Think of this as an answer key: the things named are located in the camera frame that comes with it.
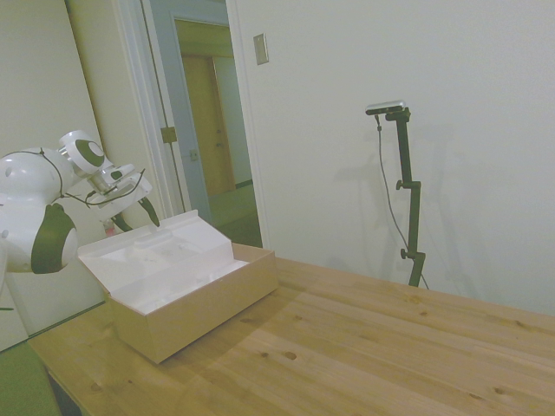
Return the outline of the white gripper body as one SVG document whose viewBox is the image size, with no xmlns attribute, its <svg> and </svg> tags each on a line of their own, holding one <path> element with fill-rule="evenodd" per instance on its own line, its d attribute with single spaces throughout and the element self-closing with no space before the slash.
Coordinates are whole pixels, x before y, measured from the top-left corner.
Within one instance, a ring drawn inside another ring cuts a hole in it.
<svg viewBox="0 0 555 416">
<path fill-rule="evenodd" d="M 152 185 L 131 164 L 105 166 L 88 178 L 95 192 L 86 203 L 97 217 L 114 217 L 129 206 L 147 197 Z"/>
</svg>

